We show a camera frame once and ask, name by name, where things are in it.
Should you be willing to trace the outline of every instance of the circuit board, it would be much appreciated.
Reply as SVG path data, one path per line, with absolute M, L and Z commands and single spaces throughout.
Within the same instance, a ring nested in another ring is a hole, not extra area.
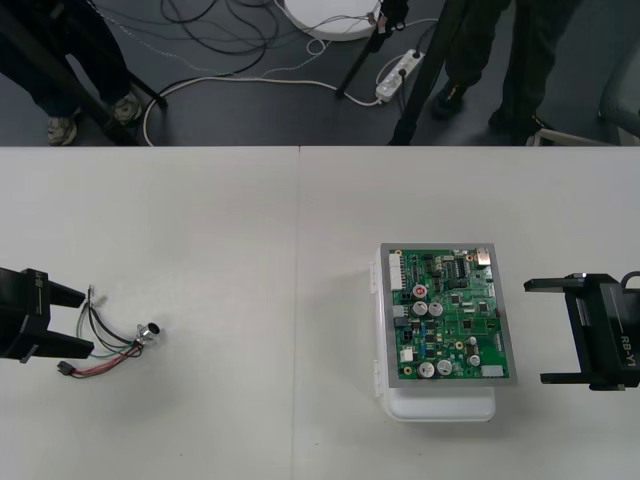
M 509 378 L 487 249 L 388 253 L 399 378 Z

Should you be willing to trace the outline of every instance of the person's leg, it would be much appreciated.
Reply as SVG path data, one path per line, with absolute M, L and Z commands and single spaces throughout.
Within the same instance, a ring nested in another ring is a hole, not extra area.
M 92 36 L 96 44 L 104 50 L 109 60 L 96 52 L 82 35 L 69 29 L 63 38 L 65 49 L 76 57 L 100 93 L 100 98 L 115 105 L 131 91 L 126 64 L 120 47 L 104 20 L 85 0 L 68 2 L 69 15 L 79 26 Z
M 511 0 L 471 0 L 445 63 L 449 81 L 431 104 L 431 113 L 446 120 L 462 110 L 462 97 L 482 78 L 496 35 L 496 24 Z
M 491 56 L 496 24 L 511 0 L 472 0 L 445 65 L 449 81 L 468 88 L 482 77 Z
M 532 18 L 525 55 L 524 72 L 518 106 L 521 119 L 536 122 L 536 110 L 544 100 L 547 78 L 556 62 L 556 47 L 567 29 L 574 12 L 582 0 L 537 0 L 532 7 Z M 514 38 L 521 32 L 514 30 Z M 509 70 L 505 76 L 500 115 L 510 121 L 515 113 L 515 86 L 518 62 L 516 46 L 512 45 Z
M 64 57 L 62 64 L 73 72 Z M 0 35 L 0 73 L 24 88 L 33 101 L 49 115 L 48 141 L 51 145 L 68 145 L 77 135 L 73 119 L 77 102 L 42 75 L 22 52 Z

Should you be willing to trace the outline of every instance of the plug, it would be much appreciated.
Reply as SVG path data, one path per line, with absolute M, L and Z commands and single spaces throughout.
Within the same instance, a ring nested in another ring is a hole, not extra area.
M 76 367 L 67 362 L 60 362 L 58 364 L 58 371 L 65 377 L 68 377 L 76 371 Z

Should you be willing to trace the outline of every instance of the power strip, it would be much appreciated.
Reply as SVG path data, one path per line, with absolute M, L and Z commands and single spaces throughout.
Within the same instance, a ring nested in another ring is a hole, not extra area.
M 409 78 L 409 75 L 411 75 L 411 72 L 415 70 L 424 58 L 424 53 L 418 53 L 419 56 L 417 58 L 414 57 L 415 53 L 415 50 L 409 50 L 405 53 L 404 57 L 402 57 L 396 66 L 393 67 L 393 70 L 389 72 L 389 75 L 387 75 L 382 83 L 378 85 L 378 88 L 376 88 L 376 97 L 378 97 L 378 99 L 385 103 L 391 101 L 402 85 L 400 70 L 407 72 L 404 76 L 404 81 L 406 81 L 407 78 Z

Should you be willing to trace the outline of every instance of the capacitor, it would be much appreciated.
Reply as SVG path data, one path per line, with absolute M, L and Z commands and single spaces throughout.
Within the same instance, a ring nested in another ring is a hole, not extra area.
M 423 299 L 424 297 L 427 296 L 427 287 L 425 287 L 424 285 L 420 285 L 417 284 L 415 287 L 413 287 L 413 296 L 416 298 L 420 298 Z
M 421 363 L 418 367 L 418 376 L 420 378 L 431 378 L 435 375 L 436 368 L 433 366 L 431 362 Z
M 431 315 L 432 317 L 439 317 L 440 315 L 442 315 L 443 311 L 444 309 L 442 308 L 442 305 L 438 302 L 433 302 L 429 305 L 429 315 Z
M 479 367 L 480 357 L 478 355 L 471 355 L 469 358 L 467 358 L 467 363 L 470 367 Z
M 453 365 L 451 365 L 451 362 L 449 360 L 440 360 L 438 362 L 437 368 L 438 373 L 440 375 L 444 375 L 445 377 L 447 375 L 451 375 L 451 372 L 453 371 Z
M 429 311 L 429 306 L 424 302 L 416 302 L 411 307 L 411 311 L 416 314 L 418 317 L 426 315 Z

